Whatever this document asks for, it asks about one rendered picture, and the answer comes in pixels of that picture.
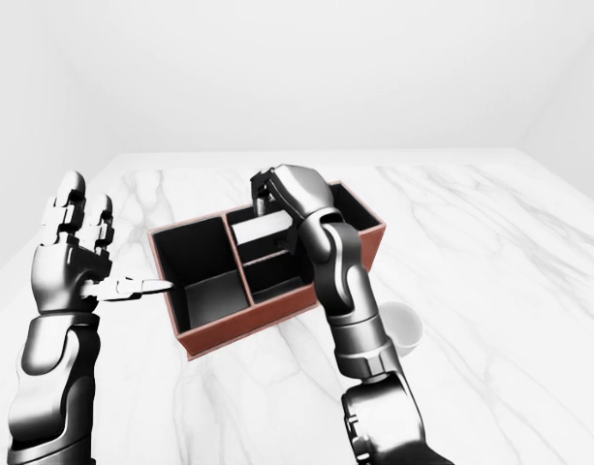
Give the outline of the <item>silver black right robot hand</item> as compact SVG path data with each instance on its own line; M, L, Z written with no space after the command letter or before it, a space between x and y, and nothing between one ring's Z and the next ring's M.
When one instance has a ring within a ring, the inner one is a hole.
M258 172L250 181L257 217L267 214L268 198L273 197L293 219L286 235L286 249L294 253L300 239L315 264L327 262L331 245L322 224L341 222L343 217L334 207L332 192L322 176L310 168L279 165Z

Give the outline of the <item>red-brown desk caddy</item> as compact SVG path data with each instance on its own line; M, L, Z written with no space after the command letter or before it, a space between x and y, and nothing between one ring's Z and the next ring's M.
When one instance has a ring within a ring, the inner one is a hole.
M244 205L149 232L174 335L189 359L276 325L317 305L313 267L274 236L239 245L234 226L254 217Z

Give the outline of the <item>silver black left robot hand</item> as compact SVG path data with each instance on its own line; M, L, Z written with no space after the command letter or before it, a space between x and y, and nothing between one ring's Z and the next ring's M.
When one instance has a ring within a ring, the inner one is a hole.
M100 195L90 209L85 203L85 180L71 170L47 202L34 253L31 289L40 314L92 312L100 301L134 300L174 288L162 279L112 276L111 198Z

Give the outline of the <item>white mug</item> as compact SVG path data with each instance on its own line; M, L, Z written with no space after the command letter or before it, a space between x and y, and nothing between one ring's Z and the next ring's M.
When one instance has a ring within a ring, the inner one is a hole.
M406 357L422 342L424 328L422 318L409 305L389 301L379 307L386 333L391 338L400 357Z

